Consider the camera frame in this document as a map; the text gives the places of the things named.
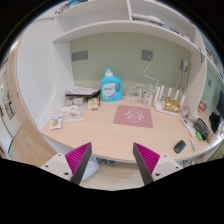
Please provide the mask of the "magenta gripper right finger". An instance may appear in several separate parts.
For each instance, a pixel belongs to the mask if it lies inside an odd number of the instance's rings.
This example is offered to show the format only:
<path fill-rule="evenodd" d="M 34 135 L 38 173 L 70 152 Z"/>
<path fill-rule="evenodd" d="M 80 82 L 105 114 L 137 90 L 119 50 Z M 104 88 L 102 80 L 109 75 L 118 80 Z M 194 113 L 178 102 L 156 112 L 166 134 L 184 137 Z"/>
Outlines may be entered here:
<path fill-rule="evenodd" d="M 138 143 L 133 144 L 133 155 L 145 185 L 182 169 L 169 155 L 159 155 Z"/>

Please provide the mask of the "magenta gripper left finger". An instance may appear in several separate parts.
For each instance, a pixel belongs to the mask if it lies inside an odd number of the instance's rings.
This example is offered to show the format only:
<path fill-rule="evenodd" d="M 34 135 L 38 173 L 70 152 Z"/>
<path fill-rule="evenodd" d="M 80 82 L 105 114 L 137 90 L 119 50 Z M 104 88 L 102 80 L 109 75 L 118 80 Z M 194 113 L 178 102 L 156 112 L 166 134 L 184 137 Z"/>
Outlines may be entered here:
<path fill-rule="evenodd" d="M 67 154 L 57 153 L 41 168 L 76 185 L 84 175 L 87 163 L 92 154 L 92 144 L 86 143 Z"/>

